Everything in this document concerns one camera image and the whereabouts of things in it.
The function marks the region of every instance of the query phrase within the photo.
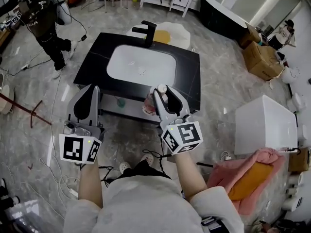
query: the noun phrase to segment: cardboard box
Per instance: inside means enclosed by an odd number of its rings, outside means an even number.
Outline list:
[[[262,47],[252,42],[242,54],[247,70],[263,80],[269,81],[283,71],[283,67],[276,59],[275,49],[272,47]]]
[[[310,154],[309,149],[302,149],[299,153],[290,154],[290,162],[288,165],[289,172],[304,172],[309,170]]]
[[[259,33],[256,31],[256,29],[249,24],[246,24],[246,25],[247,25],[246,34],[243,35],[238,40],[240,47],[243,49],[247,48],[249,44],[251,44],[253,41],[255,41],[256,43],[261,41],[261,38],[259,37]]]
[[[0,47],[3,45],[6,38],[10,35],[11,31],[9,29],[4,29],[0,31]]]

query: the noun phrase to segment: white sink basin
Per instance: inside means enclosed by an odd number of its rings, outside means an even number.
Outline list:
[[[148,86],[173,86],[176,60],[169,54],[128,45],[118,46],[109,61],[111,78]]]

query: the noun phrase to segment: person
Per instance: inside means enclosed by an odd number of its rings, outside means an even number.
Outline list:
[[[50,0],[9,0],[0,8],[0,16],[13,10],[17,5],[22,14],[22,22],[26,24],[46,54],[54,61],[55,73],[52,78],[57,79],[66,66],[62,51],[69,52],[70,59],[77,47],[77,42],[57,37],[56,7]]]
[[[4,179],[1,179],[1,186],[0,186],[0,198],[2,198],[3,196],[8,196],[9,195],[9,192],[6,188],[6,183],[5,183],[5,180]],[[7,197],[3,200],[0,200],[0,209],[2,211],[8,209],[8,208],[11,208],[13,207],[14,205],[16,204],[19,204],[20,203],[20,200],[19,200],[19,197],[15,196],[13,198],[11,197]]]
[[[180,189],[143,156],[131,169],[120,164],[121,176],[102,196],[97,160],[81,170],[79,200],[65,217],[64,233],[243,233],[243,223],[223,187],[207,185],[188,152],[174,156]]]
[[[279,50],[285,45],[296,47],[294,32],[294,22],[292,20],[285,21],[285,24],[282,24],[278,32],[269,40],[269,46],[275,50]]]

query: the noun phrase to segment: pink towel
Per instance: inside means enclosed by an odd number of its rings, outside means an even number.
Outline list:
[[[273,171],[268,178],[248,197],[241,201],[233,201],[234,206],[241,215],[250,215],[256,202],[270,182],[285,162],[285,157],[276,150],[265,148],[257,150],[247,159],[225,161],[214,165],[214,169],[208,179],[207,187],[222,186],[229,193],[233,185],[253,166],[255,162],[272,165]]]

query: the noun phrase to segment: black faucet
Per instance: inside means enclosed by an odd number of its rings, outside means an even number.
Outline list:
[[[148,21],[142,21],[142,24],[148,25],[147,29],[142,29],[142,28],[132,28],[133,32],[136,33],[144,33],[147,35],[146,39],[145,39],[145,47],[149,48],[152,45],[152,42],[154,40],[154,35],[155,35],[155,31],[156,31],[156,24],[152,23],[152,22],[148,22]]]

